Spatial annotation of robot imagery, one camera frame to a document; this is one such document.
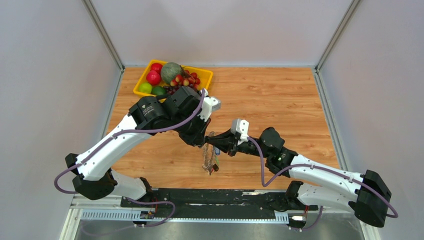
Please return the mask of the black key tag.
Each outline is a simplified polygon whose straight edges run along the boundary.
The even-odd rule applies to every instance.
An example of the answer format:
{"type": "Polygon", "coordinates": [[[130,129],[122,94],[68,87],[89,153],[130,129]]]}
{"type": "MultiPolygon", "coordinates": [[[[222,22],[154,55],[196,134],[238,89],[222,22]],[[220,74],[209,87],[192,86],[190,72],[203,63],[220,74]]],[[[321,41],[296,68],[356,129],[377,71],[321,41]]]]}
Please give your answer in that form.
{"type": "Polygon", "coordinates": [[[212,171],[213,172],[217,172],[219,170],[219,166],[217,165],[217,164],[214,164],[213,166],[212,166],[212,171]]]}

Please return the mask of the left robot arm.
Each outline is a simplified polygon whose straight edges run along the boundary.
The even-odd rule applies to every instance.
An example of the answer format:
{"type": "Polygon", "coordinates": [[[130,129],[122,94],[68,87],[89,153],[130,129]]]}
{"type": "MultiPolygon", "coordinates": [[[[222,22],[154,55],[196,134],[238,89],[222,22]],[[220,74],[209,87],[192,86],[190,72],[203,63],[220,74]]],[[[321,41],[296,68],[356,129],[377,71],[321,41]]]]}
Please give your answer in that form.
{"type": "Polygon", "coordinates": [[[84,153],[66,156],[67,167],[75,174],[75,192],[90,200],[116,195],[131,198],[140,207],[149,206],[153,193],[147,180],[120,174],[112,166],[157,133],[175,131],[187,145],[203,146],[210,116],[220,107],[220,100],[207,90],[198,93],[186,86],[172,95],[140,98],[100,142],[84,153]]]}

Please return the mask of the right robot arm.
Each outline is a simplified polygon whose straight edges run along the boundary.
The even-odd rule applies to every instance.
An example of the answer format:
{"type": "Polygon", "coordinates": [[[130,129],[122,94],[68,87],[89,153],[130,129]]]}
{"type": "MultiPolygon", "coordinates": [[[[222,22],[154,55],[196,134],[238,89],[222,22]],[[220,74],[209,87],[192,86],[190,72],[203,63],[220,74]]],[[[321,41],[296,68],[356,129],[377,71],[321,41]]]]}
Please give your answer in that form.
{"type": "Polygon", "coordinates": [[[285,201],[292,209],[317,205],[353,213],[360,221],[382,228],[386,218],[397,218],[388,211],[392,193],[382,177],[373,170],[364,174],[350,172],[315,162],[284,146],[284,139],[273,128],[266,128],[259,138],[235,130],[217,136],[206,136],[205,142],[229,156],[236,153],[258,156],[261,170],[293,178],[286,190],[285,201]]]}

